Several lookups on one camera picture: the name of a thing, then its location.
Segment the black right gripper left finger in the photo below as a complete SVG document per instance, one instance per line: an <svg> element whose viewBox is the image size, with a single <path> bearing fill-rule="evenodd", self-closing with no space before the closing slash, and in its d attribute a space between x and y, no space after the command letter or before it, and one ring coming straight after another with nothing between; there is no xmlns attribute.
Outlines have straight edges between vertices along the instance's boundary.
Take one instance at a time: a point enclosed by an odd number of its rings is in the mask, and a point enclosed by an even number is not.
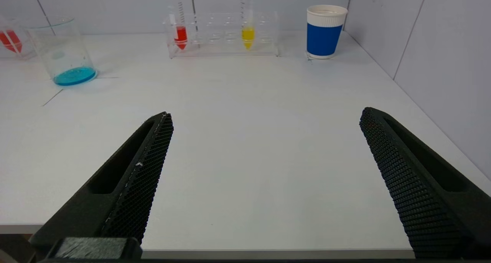
<svg viewBox="0 0 491 263"><path fill-rule="evenodd" d="M67 237L142 242L174 132L171 114L147 119L30 239L47 253Z"/></svg>

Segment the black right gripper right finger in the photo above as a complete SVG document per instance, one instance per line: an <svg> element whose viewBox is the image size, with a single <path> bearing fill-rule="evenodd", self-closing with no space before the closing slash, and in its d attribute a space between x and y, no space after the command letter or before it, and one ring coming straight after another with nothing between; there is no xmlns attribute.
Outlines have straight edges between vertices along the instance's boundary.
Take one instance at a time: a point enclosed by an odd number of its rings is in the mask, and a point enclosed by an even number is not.
<svg viewBox="0 0 491 263"><path fill-rule="evenodd" d="M416 258L489 258L491 198L395 118L359 122Z"/></svg>

